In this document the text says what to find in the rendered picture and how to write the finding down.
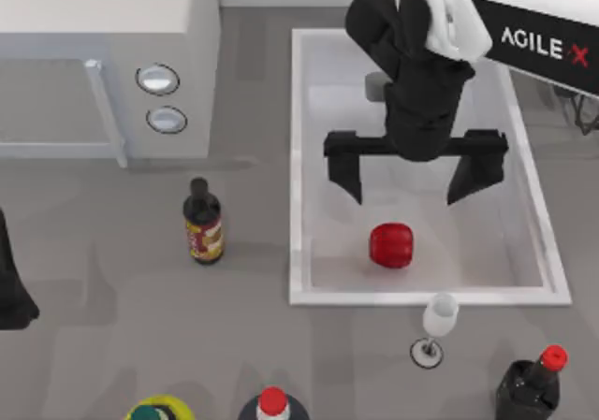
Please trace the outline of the white sink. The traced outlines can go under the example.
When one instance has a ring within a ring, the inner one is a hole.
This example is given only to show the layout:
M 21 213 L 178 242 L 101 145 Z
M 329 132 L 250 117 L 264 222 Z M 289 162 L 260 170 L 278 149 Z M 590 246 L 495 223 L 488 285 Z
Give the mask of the white sink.
M 360 162 L 362 204 L 330 182 L 325 136 L 384 131 L 385 110 L 365 96 L 374 63 L 339 28 L 299 28 L 291 45 L 290 281 L 294 304 L 425 305 L 439 292 L 462 305 L 564 306 L 572 301 L 509 70 L 475 65 L 454 132 L 505 134 L 504 180 L 448 205 L 457 159 Z M 407 224 L 413 261 L 384 268 L 369 257 L 379 224 Z

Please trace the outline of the red bell pepper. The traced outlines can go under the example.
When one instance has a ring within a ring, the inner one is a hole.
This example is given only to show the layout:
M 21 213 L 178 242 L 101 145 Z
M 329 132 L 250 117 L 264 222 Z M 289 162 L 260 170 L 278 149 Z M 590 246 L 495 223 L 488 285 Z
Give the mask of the red bell pepper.
M 403 223 L 377 225 L 369 237 L 369 257 L 384 268 L 406 268 L 413 261 L 413 230 Z

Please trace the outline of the white wine glass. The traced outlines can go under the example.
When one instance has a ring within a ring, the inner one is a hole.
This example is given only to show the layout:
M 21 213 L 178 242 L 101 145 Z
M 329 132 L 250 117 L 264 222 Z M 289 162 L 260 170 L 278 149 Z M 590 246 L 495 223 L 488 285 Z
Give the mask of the white wine glass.
M 453 330 L 459 311 L 459 302 L 452 294 L 438 293 L 431 298 L 422 317 L 426 335 L 410 347 L 410 357 L 415 365 L 421 369 L 435 369 L 443 362 L 440 339 Z

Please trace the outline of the dark bottle with yellow label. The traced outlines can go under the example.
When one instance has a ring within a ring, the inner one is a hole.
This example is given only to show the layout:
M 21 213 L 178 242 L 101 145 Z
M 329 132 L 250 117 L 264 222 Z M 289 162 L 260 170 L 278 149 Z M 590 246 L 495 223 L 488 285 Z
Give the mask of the dark bottle with yellow label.
M 202 177 L 193 178 L 189 196 L 183 202 L 183 217 L 191 257 L 200 265 L 216 263 L 225 250 L 222 206 Z

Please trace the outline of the microwave knob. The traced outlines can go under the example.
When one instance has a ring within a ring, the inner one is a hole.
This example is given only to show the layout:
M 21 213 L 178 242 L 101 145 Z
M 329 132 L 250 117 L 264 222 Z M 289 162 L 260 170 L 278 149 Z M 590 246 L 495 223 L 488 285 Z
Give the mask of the microwave knob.
M 142 91 L 156 96 L 173 94 L 181 84 L 177 72 L 164 64 L 152 64 L 138 68 L 135 80 Z
M 162 135 L 177 135 L 188 125 L 186 115 L 179 109 L 163 106 L 146 113 L 146 124 Z

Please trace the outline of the black bottle with red cap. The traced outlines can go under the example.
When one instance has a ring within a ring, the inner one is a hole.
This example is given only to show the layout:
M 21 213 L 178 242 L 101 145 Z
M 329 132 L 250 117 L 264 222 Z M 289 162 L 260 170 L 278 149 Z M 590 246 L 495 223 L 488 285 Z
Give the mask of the black bottle with red cap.
M 513 361 L 495 393 L 494 420 L 551 420 L 561 400 L 560 372 L 568 360 L 560 344 L 550 344 L 534 361 Z

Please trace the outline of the dark round bottle red cap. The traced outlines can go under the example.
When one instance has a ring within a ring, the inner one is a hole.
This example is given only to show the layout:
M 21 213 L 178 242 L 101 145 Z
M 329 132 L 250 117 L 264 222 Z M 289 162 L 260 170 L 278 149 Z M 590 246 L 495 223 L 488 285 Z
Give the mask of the dark round bottle red cap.
M 271 385 L 244 404 L 237 420 L 311 420 L 311 417 L 298 399 Z

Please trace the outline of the pale microwave oven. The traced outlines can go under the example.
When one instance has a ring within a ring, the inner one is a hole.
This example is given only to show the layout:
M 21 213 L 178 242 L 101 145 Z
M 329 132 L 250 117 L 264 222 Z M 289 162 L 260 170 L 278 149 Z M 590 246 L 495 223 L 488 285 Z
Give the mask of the pale microwave oven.
M 0 0 L 0 60 L 105 64 L 128 164 L 208 155 L 220 39 L 219 0 Z M 136 70 L 152 64 L 177 72 L 176 92 L 138 87 Z M 162 135 L 146 124 L 146 113 L 163 106 L 186 115 L 181 133 Z

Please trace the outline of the microwave oven door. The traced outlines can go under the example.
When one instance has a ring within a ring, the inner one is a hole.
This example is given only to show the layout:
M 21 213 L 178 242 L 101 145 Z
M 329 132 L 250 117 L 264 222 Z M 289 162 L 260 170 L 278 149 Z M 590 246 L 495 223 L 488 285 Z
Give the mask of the microwave oven door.
M 38 59 L 0 63 L 0 159 L 116 160 L 84 61 Z M 103 62 L 102 66 L 109 94 Z M 109 98 L 124 137 L 110 95 Z

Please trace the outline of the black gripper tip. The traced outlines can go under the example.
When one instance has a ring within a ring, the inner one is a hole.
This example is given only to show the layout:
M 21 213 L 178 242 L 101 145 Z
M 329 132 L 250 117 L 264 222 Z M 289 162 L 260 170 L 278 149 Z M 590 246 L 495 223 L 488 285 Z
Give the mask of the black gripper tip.
M 14 262 L 6 217 L 0 208 L 0 331 L 24 330 L 40 315 Z

